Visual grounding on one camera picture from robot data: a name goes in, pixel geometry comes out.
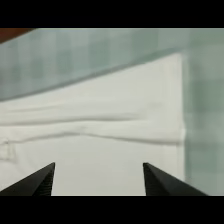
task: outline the plaid pattern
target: plaid pattern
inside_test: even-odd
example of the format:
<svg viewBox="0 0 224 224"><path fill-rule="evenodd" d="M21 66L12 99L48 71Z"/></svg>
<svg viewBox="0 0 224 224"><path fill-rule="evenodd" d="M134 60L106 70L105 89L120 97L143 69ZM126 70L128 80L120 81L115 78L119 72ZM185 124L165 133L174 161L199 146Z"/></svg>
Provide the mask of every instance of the plaid pattern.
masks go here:
<svg viewBox="0 0 224 224"><path fill-rule="evenodd" d="M0 46L0 100L184 56L187 182L224 194L224 29L38 29Z"/></svg>

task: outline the brown wooden surface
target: brown wooden surface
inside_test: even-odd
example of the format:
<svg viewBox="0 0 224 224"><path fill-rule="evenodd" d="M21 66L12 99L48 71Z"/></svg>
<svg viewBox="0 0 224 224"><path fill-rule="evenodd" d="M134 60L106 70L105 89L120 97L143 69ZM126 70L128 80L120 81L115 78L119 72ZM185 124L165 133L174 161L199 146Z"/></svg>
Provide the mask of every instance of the brown wooden surface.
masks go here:
<svg viewBox="0 0 224 224"><path fill-rule="evenodd" d="M0 28L0 44L18 37L34 28Z"/></svg>

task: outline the green and white checkered surface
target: green and white checkered surface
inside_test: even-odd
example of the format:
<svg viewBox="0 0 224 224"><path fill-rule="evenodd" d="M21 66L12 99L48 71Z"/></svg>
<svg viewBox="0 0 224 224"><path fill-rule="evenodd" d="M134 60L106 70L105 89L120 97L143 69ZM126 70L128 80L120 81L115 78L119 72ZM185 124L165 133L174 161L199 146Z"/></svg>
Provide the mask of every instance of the green and white checkered surface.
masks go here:
<svg viewBox="0 0 224 224"><path fill-rule="evenodd" d="M184 58L187 182L224 195L224 29L38 29L0 45L0 100L173 52Z"/></svg>

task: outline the white cloth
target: white cloth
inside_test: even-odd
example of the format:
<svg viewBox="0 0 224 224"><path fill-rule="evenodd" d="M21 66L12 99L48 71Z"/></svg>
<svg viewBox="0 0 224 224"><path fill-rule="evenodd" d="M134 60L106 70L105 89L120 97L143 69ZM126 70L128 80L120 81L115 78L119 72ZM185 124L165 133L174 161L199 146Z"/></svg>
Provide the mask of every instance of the white cloth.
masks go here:
<svg viewBox="0 0 224 224"><path fill-rule="evenodd" d="M1 188L51 162L54 195L144 195L143 162L183 179L181 69L172 55L0 104Z"/></svg>

